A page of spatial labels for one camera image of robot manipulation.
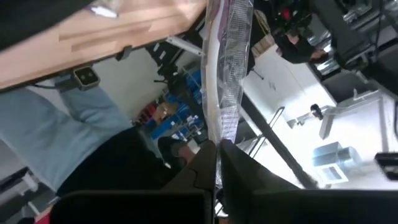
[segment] wooden tabletop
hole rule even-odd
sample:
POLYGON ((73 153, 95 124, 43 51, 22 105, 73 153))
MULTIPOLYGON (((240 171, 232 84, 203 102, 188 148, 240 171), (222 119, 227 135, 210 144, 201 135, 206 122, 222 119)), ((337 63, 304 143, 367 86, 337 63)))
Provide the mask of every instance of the wooden tabletop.
POLYGON ((124 0, 119 18, 82 10, 0 53, 0 90, 185 32, 206 0, 124 0))

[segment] blue jeans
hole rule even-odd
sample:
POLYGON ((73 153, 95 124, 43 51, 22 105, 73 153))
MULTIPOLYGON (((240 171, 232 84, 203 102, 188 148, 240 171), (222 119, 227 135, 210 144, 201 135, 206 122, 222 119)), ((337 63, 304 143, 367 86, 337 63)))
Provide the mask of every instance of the blue jeans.
POLYGON ((60 95, 71 116, 25 88, 0 94, 0 138, 54 191, 102 143, 132 126, 99 87, 60 95))

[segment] cable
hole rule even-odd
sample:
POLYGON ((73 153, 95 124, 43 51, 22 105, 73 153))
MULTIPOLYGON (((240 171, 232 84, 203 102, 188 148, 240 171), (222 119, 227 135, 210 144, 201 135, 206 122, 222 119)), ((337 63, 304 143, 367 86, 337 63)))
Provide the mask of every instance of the cable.
POLYGON ((32 86, 34 86, 36 88, 46 89, 46 90, 58 90, 58 88, 55 86, 46 86, 46 85, 40 85, 40 84, 32 84, 32 86))
POLYGON ((264 77, 262 75, 260 75, 254 68, 252 69, 252 71, 259 77, 261 78, 261 80, 264 80, 264 77))
POLYGON ((383 7, 383 0, 379 0, 379 22, 377 23, 377 32, 376 32, 376 40, 374 42, 375 46, 375 53, 374 53, 374 59, 375 61, 379 60, 379 39, 380 39, 380 33, 381 33, 381 20, 383 17, 383 12, 384 12, 384 7, 383 7))
POLYGON ((397 114, 397 111, 398 111, 398 101, 396 101, 394 103, 394 123, 393 123, 393 125, 394 125, 394 134, 395 134, 395 136, 396 136, 396 138, 398 140, 398 127, 397 127, 397 125, 398 125, 398 114, 397 114))

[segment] clear plastic wrap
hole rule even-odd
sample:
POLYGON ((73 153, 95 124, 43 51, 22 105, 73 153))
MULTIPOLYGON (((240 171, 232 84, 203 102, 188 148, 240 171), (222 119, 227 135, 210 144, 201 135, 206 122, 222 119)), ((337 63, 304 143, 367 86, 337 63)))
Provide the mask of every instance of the clear plastic wrap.
POLYGON ((203 41, 203 110, 209 139, 234 141, 248 66, 253 0, 209 0, 203 41))

